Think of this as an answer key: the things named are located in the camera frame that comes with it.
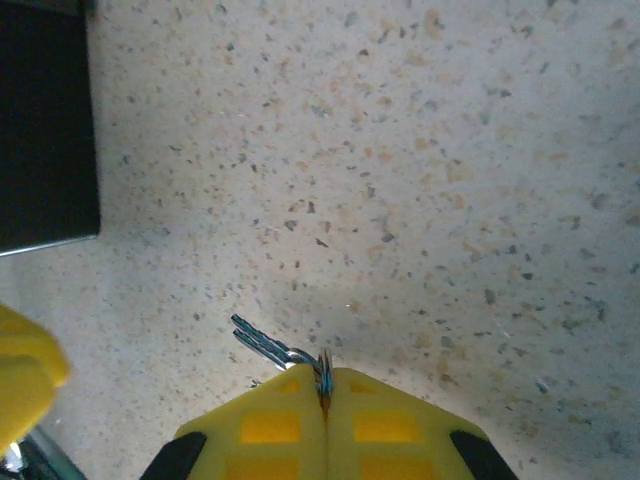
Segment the metal key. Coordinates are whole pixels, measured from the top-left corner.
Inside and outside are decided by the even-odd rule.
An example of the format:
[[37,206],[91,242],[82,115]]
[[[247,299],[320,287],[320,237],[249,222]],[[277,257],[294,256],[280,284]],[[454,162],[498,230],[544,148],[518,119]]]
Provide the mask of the metal key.
[[284,371],[301,363],[307,363],[313,367],[320,405],[326,419],[333,392],[333,370],[329,349],[323,349],[316,360],[304,350],[289,348],[284,343],[274,340],[239,315],[232,315],[231,321],[236,326],[233,335],[243,345],[273,362],[279,370]]

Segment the black object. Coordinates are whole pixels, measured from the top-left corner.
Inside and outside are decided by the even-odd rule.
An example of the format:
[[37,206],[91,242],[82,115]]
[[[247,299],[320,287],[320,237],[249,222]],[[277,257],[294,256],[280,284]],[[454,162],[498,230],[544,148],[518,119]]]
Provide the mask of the black object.
[[206,441],[204,433],[191,432],[165,444],[140,480],[187,480]]
[[67,454],[38,426],[20,442],[20,450],[27,468],[16,477],[19,480],[87,480]]
[[0,255],[100,230],[86,24],[0,0]]
[[450,437],[475,480],[518,480],[491,442],[463,431]]

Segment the floor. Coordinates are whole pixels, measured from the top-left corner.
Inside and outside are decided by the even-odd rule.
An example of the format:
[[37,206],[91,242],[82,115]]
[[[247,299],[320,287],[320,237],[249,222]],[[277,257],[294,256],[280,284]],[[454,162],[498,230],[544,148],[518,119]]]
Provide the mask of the floor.
[[636,478],[637,2],[322,3],[98,2],[103,233],[0,259],[75,365],[48,431],[137,478],[276,373],[237,312],[521,479]]

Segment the yellow rectangle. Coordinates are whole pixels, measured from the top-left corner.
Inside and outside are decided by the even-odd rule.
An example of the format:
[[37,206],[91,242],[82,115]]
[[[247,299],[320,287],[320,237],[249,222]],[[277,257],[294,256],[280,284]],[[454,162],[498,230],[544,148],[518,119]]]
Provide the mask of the yellow rectangle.
[[241,443],[290,443],[302,437],[297,412],[263,410],[249,412],[240,426]]
[[299,470],[295,458],[233,458],[226,480],[299,480]]
[[365,455],[360,480],[438,480],[431,463],[419,458]]
[[356,442],[407,443],[422,439],[414,418],[394,410],[362,410],[354,414]]

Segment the yellow plastic object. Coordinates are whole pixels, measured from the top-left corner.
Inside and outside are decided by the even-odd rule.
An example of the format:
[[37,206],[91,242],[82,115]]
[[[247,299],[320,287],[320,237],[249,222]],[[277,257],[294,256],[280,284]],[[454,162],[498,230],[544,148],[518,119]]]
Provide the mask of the yellow plastic object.
[[480,428],[355,370],[333,376],[326,423],[313,369],[298,365],[182,426],[176,438],[207,439],[181,478],[474,480],[450,434],[488,440]]
[[326,436],[313,368],[298,365],[183,425],[207,436],[189,479],[325,480]]
[[49,411],[70,370],[52,335],[0,305],[0,452]]

